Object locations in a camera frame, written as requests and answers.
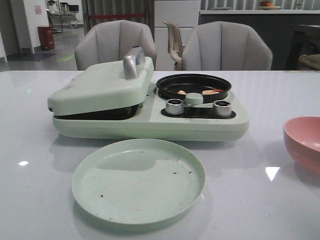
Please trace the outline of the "shrimp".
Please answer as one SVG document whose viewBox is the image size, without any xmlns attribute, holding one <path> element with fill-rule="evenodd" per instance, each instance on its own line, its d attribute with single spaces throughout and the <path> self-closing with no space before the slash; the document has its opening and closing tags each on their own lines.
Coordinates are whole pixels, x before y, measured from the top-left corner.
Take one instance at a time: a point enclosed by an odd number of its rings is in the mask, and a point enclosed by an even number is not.
<svg viewBox="0 0 320 240">
<path fill-rule="evenodd" d="M 177 94 L 180 94 L 180 95 L 186 95 L 186 92 L 185 92 L 185 91 L 183 91 L 183 90 L 179 90 L 179 91 L 177 92 Z"/>
<path fill-rule="evenodd" d="M 224 90 L 222 89 L 208 89 L 208 90 L 203 90 L 201 92 L 202 95 L 207 96 L 207 95 L 214 95 L 214 94 L 219 94 L 219 93 L 223 93 Z"/>
</svg>

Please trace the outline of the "mint green breakfast maker lid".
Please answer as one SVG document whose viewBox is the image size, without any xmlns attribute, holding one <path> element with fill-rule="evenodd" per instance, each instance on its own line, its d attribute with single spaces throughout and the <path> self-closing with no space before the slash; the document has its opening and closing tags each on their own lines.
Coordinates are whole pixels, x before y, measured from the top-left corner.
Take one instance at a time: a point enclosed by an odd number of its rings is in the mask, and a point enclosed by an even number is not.
<svg viewBox="0 0 320 240">
<path fill-rule="evenodd" d="M 123 60 L 88 67 L 47 99 L 48 109 L 66 120 L 129 119 L 145 101 L 153 72 L 152 58 L 134 47 Z"/>
</svg>

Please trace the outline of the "pink bowl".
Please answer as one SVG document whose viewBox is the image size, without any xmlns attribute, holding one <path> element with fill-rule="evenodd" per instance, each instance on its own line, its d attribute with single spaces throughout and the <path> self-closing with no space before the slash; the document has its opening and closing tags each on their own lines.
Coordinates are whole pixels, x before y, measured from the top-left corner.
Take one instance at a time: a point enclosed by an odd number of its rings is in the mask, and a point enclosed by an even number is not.
<svg viewBox="0 0 320 240">
<path fill-rule="evenodd" d="M 300 116 L 283 125 L 283 139 L 289 155 L 302 167 L 320 173 L 320 118 Z"/>
</svg>

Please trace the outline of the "mint green breakfast maker base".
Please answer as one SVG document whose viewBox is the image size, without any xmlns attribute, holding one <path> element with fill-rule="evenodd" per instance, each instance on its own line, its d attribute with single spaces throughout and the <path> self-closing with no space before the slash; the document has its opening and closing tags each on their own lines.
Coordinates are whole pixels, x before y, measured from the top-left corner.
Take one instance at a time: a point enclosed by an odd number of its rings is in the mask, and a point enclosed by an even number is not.
<svg viewBox="0 0 320 240">
<path fill-rule="evenodd" d="M 231 103 L 235 117 L 227 119 L 180 118 L 162 115 L 165 100 L 156 84 L 150 83 L 145 101 L 136 114 L 124 120 L 79 120 L 52 118 L 57 131 L 67 137 L 88 139 L 161 139 L 168 141 L 227 142 L 241 138 L 249 127 L 250 116 L 235 95 Z"/>
</svg>

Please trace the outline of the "silver left control knob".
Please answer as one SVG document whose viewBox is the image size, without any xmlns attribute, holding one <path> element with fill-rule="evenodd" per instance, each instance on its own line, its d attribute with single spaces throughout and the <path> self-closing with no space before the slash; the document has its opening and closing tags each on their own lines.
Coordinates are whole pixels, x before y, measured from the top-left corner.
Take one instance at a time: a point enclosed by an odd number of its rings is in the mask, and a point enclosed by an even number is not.
<svg viewBox="0 0 320 240">
<path fill-rule="evenodd" d="M 165 112 L 168 115 L 177 116 L 184 113 L 184 102 L 181 99 L 168 99 L 165 103 Z"/>
</svg>

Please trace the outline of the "silver control knob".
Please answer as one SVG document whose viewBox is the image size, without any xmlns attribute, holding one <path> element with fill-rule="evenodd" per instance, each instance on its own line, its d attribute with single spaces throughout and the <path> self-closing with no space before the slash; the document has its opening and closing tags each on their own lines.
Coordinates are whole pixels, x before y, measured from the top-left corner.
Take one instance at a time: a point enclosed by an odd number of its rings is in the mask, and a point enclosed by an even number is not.
<svg viewBox="0 0 320 240">
<path fill-rule="evenodd" d="M 216 100 L 212 105 L 214 115 L 217 117 L 230 117 L 232 115 L 232 104 L 225 100 Z"/>
<path fill-rule="evenodd" d="M 184 113 L 184 102 L 181 99 L 168 99 L 165 103 L 165 112 L 168 115 L 177 116 Z"/>
</svg>

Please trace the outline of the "black round frying pan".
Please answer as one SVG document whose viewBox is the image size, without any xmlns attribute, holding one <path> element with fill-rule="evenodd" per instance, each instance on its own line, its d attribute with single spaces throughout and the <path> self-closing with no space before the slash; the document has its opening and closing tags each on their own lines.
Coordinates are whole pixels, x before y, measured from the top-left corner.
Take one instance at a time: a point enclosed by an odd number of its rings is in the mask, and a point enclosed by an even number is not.
<svg viewBox="0 0 320 240">
<path fill-rule="evenodd" d="M 231 83 L 226 79 L 200 73 L 168 75 L 160 78 L 156 82 L 156 86 L 159 95 L 166 100 L 185 100 L 186 96 L 184 94 L 179 94 L 179 91 L 201 94 L 203 91 L 207 90 L 221 90 L 219 93 L 204 95 L 203 102 L 205 104 L 226 98 L 228 91 L 232 88 Z"/>
</svg>

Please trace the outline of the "silver right control knob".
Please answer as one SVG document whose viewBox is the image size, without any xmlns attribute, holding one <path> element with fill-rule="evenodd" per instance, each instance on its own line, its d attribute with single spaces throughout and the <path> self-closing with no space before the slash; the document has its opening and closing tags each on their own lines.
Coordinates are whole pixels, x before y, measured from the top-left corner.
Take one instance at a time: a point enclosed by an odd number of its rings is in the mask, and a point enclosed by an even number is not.
<svg viewBox="0 0 320 240">
<path fill-rule="evenodd" d="M 225 100 L 216 100 L 212 105 L 214 115 L 217 117 L 230 117 L 232 115 L 232 104 Z"/>
</svg>

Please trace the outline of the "mint green plate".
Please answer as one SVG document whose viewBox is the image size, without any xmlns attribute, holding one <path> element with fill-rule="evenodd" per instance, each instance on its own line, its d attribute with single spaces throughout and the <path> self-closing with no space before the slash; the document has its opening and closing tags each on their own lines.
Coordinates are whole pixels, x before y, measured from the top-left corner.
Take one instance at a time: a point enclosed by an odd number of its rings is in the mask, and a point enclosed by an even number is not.
<svg viewBox="0 0 320 240">
<path fill-rule="evenodd" d="M 76 168 L 71 190 L 89 214 L 115 224 L 173 220 L 201 196 L 206 172 L 188 149 L 160 139 L 104 146 Z"/>
</svg>

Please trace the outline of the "beige office chair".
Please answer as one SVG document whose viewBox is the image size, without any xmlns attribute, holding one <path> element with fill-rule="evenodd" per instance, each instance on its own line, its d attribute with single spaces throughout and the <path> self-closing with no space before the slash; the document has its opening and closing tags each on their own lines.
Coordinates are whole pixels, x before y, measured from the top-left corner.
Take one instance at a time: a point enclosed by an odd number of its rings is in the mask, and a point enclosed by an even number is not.
<svg viewBox="0 0 320 240">
<path fill-rule="evenodd" d="M 179 26 L 175 22 L 163 21 L 168 28 L 168 53 L 174 60 L 174 69 L 182 71 L 184 69 L 182 56 L 183 44 Z"/>
</svg>

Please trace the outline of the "grey chair on right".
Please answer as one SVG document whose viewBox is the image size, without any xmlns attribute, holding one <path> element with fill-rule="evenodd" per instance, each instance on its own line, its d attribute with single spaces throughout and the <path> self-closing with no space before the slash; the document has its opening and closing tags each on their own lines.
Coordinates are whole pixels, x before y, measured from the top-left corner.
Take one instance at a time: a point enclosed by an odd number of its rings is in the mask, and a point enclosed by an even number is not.
<svg viewBox="0 0 320 240">
<path fill-rule="evenodd" d="M 273 53 L 250 26 L 215 21 L 194 27 L 182 54 L 185 71 L 268 71 Z"/>
</svg>

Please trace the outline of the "grey chair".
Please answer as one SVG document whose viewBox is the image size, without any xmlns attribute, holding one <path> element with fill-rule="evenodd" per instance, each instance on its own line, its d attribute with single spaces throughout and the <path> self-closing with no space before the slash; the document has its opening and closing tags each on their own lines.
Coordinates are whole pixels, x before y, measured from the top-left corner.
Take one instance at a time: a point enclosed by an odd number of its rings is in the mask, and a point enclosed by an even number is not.
<svg viewBox="0 0 320 240">
<path fill-rule="evenodd" d="M 185 71 L 268 71 L 273 53 L 250 26 L 215 21 L 194 27 L 182 54 Z"/>
<path fill-rule="evenodd" d="M 149 26 L 129 20 L 99 23 L 75 48 L 77 70 L 84 71 L 91 65 L 120 61 L 135 46 L 142 47 L 145 56 L 150 57 L 156 65 L 156 45 Z"/>
</svg>

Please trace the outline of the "grey chair on left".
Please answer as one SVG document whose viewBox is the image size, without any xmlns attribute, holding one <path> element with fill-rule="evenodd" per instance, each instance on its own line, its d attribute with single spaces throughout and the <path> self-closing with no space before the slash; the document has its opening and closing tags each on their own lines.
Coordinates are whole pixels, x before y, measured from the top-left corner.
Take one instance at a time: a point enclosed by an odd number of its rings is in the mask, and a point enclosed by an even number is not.
<svg viewBox="0 0 320 240">
<path fill-rule="evenodd" d="M 150 57 L 156 65 L 156 45 L 149 26 L 129 20 L 99 23 L 75 48 L 77 70 L 84 71 L 91 65 L 120 61 L 135 46 L 142 47 L 145 56 Z"/>
</svg>

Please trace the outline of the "white refrigerator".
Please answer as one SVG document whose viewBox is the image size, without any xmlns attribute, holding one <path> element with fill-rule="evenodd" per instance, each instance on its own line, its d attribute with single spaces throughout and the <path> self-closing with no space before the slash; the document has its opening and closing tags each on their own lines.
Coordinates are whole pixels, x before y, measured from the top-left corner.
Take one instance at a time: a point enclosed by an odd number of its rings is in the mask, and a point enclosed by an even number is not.
<svg viewBox="0 0 320 240">
<path fill-rule="evenodd" d="M 154 41 L 157 71 L 182 70 L 182 56 L 188 34 L 198 25 L 199 0 L 156 0 Z"/>
</svg>

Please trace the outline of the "red barrier tape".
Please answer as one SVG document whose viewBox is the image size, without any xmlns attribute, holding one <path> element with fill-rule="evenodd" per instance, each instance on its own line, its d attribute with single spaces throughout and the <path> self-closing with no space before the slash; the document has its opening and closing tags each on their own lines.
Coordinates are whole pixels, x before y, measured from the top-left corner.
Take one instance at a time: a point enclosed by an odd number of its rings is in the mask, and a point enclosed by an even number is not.
<svg viewBox="0 0 320 240">
<path fill-rule="evenodd" d="M 108 14 L 108 15 L 89 15 L 89 19 L 129 19 L 129 18 L 140 18 L 145 17 L 143 13 L 129 13 L 129 14 Z"/>
</svg>

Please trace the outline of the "red bin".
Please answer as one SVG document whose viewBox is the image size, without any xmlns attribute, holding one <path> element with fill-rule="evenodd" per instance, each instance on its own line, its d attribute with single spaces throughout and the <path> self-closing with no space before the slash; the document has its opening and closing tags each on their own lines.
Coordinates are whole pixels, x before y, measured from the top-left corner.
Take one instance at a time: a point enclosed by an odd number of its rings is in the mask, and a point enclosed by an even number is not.
<svg viewBox="0 0 320 240">
<path fill-rule="evenodd" d="M 55 48 L 53 28 L 51 26 L 37 27 L 40 47 L 44 51 L 53 50 Z"/>
</svg>

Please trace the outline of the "fruit plate on counter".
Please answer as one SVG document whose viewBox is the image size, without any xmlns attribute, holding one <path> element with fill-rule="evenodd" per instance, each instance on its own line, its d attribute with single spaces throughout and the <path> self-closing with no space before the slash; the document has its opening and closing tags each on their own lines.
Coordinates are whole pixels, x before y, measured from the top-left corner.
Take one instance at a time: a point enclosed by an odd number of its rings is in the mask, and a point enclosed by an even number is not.
<svg viewBox="0 0 320 240">
<path fill-rule="evenodd" d="M 279 10 L 281 8 L 280 6 L 274 5 L 269 0 L 262 0 L 258 6 L 262 10 Z"/>
</svg>

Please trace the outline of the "black appliance box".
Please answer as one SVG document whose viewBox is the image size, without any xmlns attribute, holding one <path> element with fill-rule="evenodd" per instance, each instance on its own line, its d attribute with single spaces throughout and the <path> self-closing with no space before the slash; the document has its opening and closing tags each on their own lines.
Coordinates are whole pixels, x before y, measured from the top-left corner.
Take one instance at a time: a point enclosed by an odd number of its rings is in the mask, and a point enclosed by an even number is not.
<svg viewBox="0 0 320 240">
<path fill-rule="evenodd" d="M 320 26 L 299 24 L 293 31 L 286 70 L 299 70 L 303 64 L 299 62 L 302 55 L 320 53 Z"/>
</svg>

